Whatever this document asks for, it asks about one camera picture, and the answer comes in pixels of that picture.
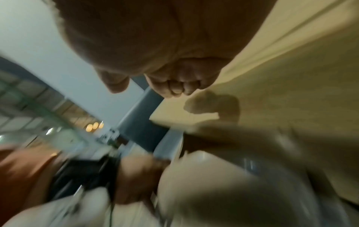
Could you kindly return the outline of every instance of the black wristband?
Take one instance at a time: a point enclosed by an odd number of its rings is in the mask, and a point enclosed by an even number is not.
[[[47,201],[73,195],[82,185],[85,190],[105,187],[114,201],[120,159],[105,156],[100,160],[67,160],[55,174]]]

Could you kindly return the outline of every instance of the hand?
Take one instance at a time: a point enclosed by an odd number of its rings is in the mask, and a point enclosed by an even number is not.
[[[152,155],[122,158],[117,175],[115,202],[129,204],[144,201],[147,205],[152,192],[157,191],[162,172],[170,162],[156,159]]]

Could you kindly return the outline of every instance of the orange sleeve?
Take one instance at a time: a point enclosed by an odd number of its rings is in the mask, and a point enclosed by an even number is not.
[[[35,148],[3,154],[0,156],[0,226],[22,210],[41,172],[56,157],[56,153],[39,152]]]

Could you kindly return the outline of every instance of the white wall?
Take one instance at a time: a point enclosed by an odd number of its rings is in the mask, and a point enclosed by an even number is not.
[[[132,81],[123,93],[108,92],[92,67],[61,40],[41,0],[0,0],[0,52],[111,126],[143,93]]]

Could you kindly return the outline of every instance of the wooden board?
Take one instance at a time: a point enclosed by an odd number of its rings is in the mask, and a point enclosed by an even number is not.
[[[359,135],[358,17],[357,0],[279,0],[214,85],[164,100],[150,119]]]

